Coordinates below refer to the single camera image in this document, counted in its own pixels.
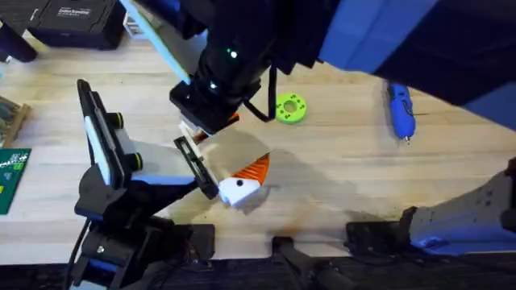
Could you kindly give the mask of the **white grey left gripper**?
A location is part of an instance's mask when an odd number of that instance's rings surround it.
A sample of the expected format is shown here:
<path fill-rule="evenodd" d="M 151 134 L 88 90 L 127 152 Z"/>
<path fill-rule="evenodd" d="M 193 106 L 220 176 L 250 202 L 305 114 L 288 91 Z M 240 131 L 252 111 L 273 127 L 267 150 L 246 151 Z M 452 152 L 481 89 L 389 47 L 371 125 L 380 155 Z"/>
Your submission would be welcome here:
<path fill-rule="evenodd" d="M 139 222 L 195 189 L 209 199 L 218 195 L 217 181 L 188 135 L 166 147 L 134 141 L 124 129 L 104 133 L 92 122 L 85 129 L 92 164 L 79 184 L 78 215 L 93 222 Z M 269 147 L 247 132 L 223 130 L 200 149 L 220 181 L 219 196 L 231 206 L 260 189 L 267 177 Z"/>

